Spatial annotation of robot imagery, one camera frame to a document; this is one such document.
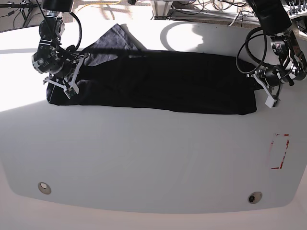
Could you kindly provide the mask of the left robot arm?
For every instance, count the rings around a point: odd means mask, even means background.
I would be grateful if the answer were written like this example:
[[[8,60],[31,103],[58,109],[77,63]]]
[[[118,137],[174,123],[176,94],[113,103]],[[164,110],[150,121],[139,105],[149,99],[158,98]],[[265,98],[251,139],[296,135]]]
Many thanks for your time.
[[[266,105],[275,107],[279,101],[282,85],[293,86],[295,81],[307,77],[307,59],[300,49],[292,29],[292,21],[279,0],[249,0],[248,5],[256,15],[260,26],[252,29],[244,44],[248,56],[257,63],[250,71],[243,71],[236,58],[238,70],[248,78],[253,78],[267,94]],[[258,37],[264,38],[264,51],[261,59],[249,49],[249,42]]]

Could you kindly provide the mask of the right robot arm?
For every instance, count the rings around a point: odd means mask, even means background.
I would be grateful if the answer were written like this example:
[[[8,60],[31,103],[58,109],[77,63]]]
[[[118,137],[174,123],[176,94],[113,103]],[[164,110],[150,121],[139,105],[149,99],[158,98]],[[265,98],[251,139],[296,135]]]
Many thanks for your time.
[[[49,75],[43,83],[50,83],[63,89],[68,98],[79,93],[76,84],[80,68],[88,54],[79,54],[82,40],[82,26],[78,17],[72,12],[72,0],[44,0],[39,4],[43,21],[39,26],[40,41],[37,52],[32,55],[32,66],[40,74]],[[69,13],[79,27],[77,45],[61,47],[61,36],[64,32],[63,13]]]

